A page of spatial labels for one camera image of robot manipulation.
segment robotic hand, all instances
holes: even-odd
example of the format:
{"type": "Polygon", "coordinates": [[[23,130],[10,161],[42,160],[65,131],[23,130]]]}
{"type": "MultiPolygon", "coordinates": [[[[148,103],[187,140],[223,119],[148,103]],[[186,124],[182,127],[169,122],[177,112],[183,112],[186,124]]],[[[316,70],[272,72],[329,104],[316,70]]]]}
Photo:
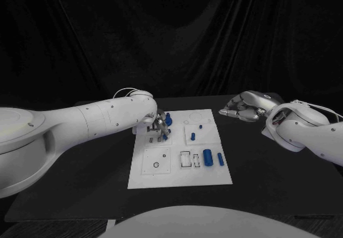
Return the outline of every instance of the robotic hand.
{"type": "Polygon", "coordinates": [[[135,90],[108,99],[52,111],[0,108],[0,198],[25,190],[75,145],[133,127],[170,134],[153,95],[135,90]]]}
{"type": "Polygon", "coordinates": [[[339,120],[343,116],[333,110],[298,100],[281,104],[264,93],[245,91],[232,98],[219,114],[246,122],[265,116],[262,135],[287,150],[298,152],[307,147],[320,158],[343,166],[343,122],[339,120]],[[330,123],[310,106],[336,114],[337,123],[330,123]]]}

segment white cable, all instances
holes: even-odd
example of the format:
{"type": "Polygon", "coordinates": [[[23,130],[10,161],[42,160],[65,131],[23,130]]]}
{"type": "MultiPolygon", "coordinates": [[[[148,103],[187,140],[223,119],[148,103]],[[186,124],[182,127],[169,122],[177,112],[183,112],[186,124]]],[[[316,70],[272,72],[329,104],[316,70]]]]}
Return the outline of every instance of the white cable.
{"type": "Polygon", "coordinates": [[[333,114],[336,115],[337,122],[340,122],[339,117],[343,118],[343,116],[342,116],[340,114],[337,114],[337,113],[336,113],[330,108],[326,108],[326,107],[323,107],[323,106],[319,106],[319,105],[314,105],[314,104],[306,103],[306,102],[298,101],[298,100],[294,100],[293,102],[295,102],[295,103],[304,103],[304,104],[307,104],[307,105],[310,105],[310,106],[313,106],[313,107],[316,107],[316,108],[320,108],[321,110],[324,110],[324,111],[333,113],[333,114]]]}
{"type": "Polygon", "coordinates": [[[121,90],[117,91],[117,93],[118,93],[120,91],[125,90],[125,89],[135,89],[135,90],[138,90],[137,88],[123,88],[121,90]]]}
{"type": "MultiPolygon", "coordinates": [[[[138,89],[135,89],[135,90],[130,91],[130,93],[133,93],[134,91],[138,91],[138,89]]],[[[125,97],[130,95],[130,93],[125,95],[125,97]]]]}

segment white board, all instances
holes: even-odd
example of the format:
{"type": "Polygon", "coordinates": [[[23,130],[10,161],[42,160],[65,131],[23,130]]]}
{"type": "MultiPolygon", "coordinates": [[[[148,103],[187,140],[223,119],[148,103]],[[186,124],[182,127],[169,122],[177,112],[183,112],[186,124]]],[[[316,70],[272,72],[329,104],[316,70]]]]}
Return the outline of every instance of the white board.
{"type": "Polygon", "coordinates": [[[128,189],[232,184],[210,109],[169,113],[173,123],[167,140],[159,141],[156,131],[135,135],[128,189]],[[212,151],[212,166],[205,166],[205,149],[212,151]],[[223,166],[219,164],[218,153],[222,154],[223,166]]]}

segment black backdrop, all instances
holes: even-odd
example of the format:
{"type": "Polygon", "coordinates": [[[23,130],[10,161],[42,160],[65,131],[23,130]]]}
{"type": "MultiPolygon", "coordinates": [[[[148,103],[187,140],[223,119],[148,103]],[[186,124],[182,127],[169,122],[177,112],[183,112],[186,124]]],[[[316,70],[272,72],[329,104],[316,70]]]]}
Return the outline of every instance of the black backdrop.
{"type": "Polygon", "coordinates": [[[340,1],[4,0],[0,106],[49,110],[123,87],[277,92],[342,112],[340,1]]]}

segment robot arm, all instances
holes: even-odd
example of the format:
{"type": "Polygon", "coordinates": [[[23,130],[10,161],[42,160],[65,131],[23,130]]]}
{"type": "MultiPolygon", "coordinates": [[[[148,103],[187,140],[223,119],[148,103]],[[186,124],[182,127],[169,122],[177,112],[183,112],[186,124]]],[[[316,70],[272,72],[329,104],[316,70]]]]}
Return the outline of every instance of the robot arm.
{"type": "Polygon", "coordinates": [[[37,181],[75,145],[131,127],[138,134],[154,125],[169,136],[153,95],[138,90],[130,97],[53,111],[0,108],[0,198],[37,181]]]}
{"type": "Polygon", "coordinates": [[[343,166],[343,122],[330,124],[327,117],[310,105],[334,113],[298,100],[281,104],[268,95],[246,91],[229,101],[219,114],[248,122],[265,116],[262,134],[270,139],[294,152],[307,147],[320,158],[343,166]]]}

